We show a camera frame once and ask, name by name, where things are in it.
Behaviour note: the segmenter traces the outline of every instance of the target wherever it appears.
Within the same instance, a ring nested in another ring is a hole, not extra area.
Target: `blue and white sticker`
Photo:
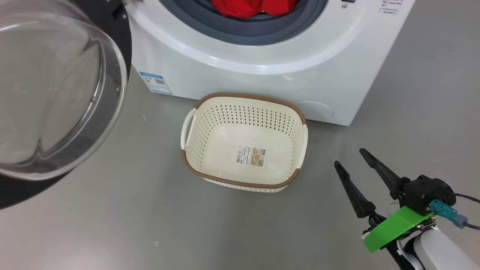
[[[140,72],[140,76],[142,76],[143,80],[148,85],[148,88],[150,88],[150,91],[154,93],[173,95],[162,76],[145,72]]]

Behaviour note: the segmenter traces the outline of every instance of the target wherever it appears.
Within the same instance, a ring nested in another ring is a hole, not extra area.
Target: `barcode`
[[[165,82],[163,80],[155,79],[155,82],[159,85],[165,85]]]
[[[242,164],[242,161],[240,160],[240,158],[241,158],[241,153],[242,153],[242,150],[239,149],[239,150],[237,151],[237,160],[235,161],[235,163],[240,163],[240,164]]]

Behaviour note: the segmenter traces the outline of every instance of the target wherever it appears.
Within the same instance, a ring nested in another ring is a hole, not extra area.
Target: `label inside basket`
[[[265,161],[265,149],[239,145],[235,163],[263,167]]]

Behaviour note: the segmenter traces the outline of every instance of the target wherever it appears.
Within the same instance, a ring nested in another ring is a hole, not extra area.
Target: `white washing machine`
[[[284,16],[222,17],[208,0],[126,8],[132,63],[153,92],[252,93],[350,125],[414,0],[299,0]]]

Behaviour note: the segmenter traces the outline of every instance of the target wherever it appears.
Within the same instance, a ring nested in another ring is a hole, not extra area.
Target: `teal connector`
[[[463,229],[465,227],[464,223],[468,222],[468,219],[464,215],[460,215],[457,210],[437,199],[430,203],[430,211],[439,217],[450,220],[460,229]]]

